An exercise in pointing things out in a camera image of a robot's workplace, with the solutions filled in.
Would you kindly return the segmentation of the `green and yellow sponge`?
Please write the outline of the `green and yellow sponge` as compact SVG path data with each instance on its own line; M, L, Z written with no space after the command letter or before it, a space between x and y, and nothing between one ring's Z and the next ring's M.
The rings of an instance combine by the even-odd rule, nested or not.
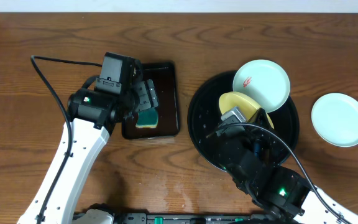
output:
M150 108L138 113L138 119L135 124L136 128L154 129L158 125L158 112L155 108Z

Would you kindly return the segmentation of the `yellow plate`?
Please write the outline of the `yellow plate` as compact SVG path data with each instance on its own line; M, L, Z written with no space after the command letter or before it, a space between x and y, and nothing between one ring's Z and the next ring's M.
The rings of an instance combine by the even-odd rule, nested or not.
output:
M226 113L236 107L246 122L259 123L266 128L268 123L271 129L275 127L267 112L265 112L264 116L260 116L259 121L257 120L257 114L260 113L262 107L258 102L243 93L237 91L224 93L219 97L218 103L221 112L221 121L227 119L229 115L226 115Z

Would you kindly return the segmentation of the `mint plate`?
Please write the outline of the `mint plate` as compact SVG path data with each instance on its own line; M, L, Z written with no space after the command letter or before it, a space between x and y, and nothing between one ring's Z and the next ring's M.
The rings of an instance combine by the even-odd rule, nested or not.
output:
M316 100L311 110L315 131L338 147L358 145L358 101L343 93L328 93Z
M290 94L286 71L271 60L258 59L244 64L232 81L232 89L255 100L266 112L278 110Z

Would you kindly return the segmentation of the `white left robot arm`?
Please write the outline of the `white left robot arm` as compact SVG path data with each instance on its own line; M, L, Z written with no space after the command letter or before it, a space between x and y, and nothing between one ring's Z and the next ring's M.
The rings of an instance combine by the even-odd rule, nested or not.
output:
M25 223L71 223L89 172L116 123L119 95L92 83L122 88L118 82L91 77L69 99L66 123L53 161L34 201L19 218Z

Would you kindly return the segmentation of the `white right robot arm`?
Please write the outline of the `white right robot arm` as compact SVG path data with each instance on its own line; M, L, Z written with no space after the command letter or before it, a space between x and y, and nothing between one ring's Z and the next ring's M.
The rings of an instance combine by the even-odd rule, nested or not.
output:
M317 187L302 167L300 173L261 158L260 153L287 151L265 110L246 119L238 107L221 116L215 135L221 140L218 162L237 188L253 203L283 223L358 223L358 215Z

